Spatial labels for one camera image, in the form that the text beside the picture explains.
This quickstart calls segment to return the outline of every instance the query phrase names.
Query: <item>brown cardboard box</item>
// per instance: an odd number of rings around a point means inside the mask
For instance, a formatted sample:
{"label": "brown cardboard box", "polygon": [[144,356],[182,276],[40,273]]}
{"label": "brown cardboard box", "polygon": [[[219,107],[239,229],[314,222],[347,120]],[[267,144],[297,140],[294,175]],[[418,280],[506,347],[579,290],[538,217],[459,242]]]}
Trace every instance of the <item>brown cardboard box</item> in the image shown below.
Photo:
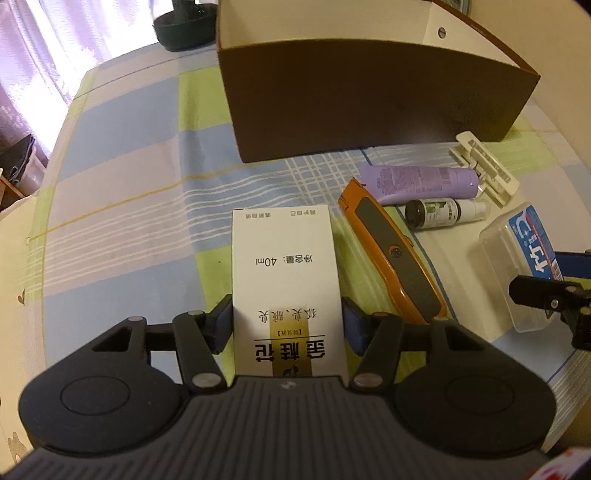
{"label": "brown cardboard box", "polygon": [[245,163],[501,140],[540,78],[439,0],[220,0],[217,41]]}

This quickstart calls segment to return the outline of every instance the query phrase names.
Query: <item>purple tube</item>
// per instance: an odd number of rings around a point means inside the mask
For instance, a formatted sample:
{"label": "purple tube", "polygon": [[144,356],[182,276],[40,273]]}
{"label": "purple tube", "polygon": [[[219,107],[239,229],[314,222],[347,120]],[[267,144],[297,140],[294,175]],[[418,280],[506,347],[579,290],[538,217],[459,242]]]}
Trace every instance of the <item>purple tube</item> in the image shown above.
{"label": "purple tube", "polygon": [[363,164],[361,183],[380,205],[448,197],[473,199],[478,176],[471,168],[403,167]]}

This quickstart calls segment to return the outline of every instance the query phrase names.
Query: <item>white product box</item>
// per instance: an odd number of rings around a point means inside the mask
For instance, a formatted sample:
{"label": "white product box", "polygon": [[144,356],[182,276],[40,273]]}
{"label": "white product box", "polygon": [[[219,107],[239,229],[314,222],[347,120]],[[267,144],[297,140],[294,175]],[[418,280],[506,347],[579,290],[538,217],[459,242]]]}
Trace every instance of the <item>white product box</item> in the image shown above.
{"label": "white product box", "polygon": [[348,382],[326,205],[234,210],[232,299],[237,375]]}

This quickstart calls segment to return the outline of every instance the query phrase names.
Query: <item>clear plastic container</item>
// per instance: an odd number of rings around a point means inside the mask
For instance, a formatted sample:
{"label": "clear plastic container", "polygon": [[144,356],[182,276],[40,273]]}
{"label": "clear plastic container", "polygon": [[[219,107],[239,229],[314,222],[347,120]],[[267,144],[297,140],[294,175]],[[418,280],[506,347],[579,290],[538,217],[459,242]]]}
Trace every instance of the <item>clear plastic container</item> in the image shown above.
{"label": "clear plastic container", "polygon": [[503,292],[515,330],[530,332],[547,327],[557,313],[516,305],[509,296],[509,283],[517,275],[563,279],[532,204],[524,203],[496,218],[480,233],[480,244]]}

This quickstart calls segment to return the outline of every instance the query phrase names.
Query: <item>curtain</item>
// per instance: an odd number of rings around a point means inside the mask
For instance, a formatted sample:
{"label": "curtain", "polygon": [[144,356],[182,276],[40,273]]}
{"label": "curtain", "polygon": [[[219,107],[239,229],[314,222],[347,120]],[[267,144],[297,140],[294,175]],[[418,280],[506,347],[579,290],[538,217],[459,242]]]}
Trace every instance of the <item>curtain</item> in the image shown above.
{"label": "curtain", "polygon": [[84,74],[154,42],[150,0],[0,0],[0,151],[51,153]]}

